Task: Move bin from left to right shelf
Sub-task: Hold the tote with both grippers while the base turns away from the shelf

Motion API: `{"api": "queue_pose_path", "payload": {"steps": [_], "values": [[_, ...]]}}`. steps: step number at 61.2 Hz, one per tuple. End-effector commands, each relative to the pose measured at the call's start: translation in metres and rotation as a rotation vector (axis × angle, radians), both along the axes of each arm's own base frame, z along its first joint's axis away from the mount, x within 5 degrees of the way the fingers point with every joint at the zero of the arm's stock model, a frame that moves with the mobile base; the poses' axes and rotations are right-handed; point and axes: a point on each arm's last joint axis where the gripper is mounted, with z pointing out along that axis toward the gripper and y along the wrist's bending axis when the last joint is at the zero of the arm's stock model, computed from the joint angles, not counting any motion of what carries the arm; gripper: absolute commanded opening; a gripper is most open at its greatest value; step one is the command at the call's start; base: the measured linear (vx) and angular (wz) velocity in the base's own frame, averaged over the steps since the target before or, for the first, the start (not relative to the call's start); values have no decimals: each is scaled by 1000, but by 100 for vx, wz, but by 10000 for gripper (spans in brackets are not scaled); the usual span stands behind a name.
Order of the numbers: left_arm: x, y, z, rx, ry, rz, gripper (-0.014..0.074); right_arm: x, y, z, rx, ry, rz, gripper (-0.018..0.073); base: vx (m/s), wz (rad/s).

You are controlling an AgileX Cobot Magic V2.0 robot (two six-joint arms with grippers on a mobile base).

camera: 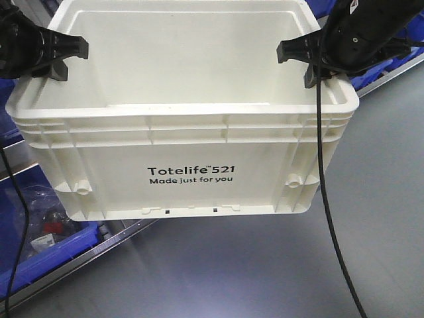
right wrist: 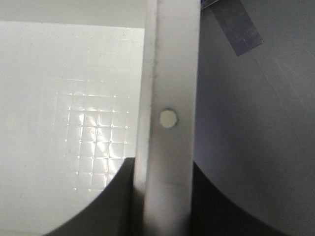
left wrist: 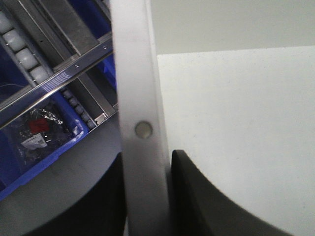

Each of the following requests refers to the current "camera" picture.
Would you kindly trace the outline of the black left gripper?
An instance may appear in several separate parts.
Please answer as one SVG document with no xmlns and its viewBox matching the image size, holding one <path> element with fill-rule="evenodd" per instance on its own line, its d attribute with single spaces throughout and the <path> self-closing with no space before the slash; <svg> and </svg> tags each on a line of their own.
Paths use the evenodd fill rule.
<svg viewBox="0 0 424 318">
<path fill-rule="evenodd" d="M 72 36 L 40 27 L 10 1 L 1 2 L 1 77 L 17 79 L 31 73 L 33 78 L 68 80 L 63 59 L 88 59 L 89 43 L 82 36 Z M 42 57 L 56 61 L 40 67 Z"/>
</svg>

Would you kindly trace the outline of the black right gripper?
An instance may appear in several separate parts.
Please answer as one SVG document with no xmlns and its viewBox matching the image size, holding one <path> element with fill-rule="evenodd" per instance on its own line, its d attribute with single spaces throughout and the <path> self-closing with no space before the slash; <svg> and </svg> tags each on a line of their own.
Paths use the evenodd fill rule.
<svg viewBox="0 0 424 318">
<path fill-rule="evenodd" d="M 423 10 L 422 1 L 336 1 L 325 31 L 282 40 L 276 49 L 278 63 L 297 60 L 308 64 L 304 88 L 331 79 L 335 71 L 365 70 L 375 64 L 411 53 L 410 41 L 396 34 Z"/>
</svg>

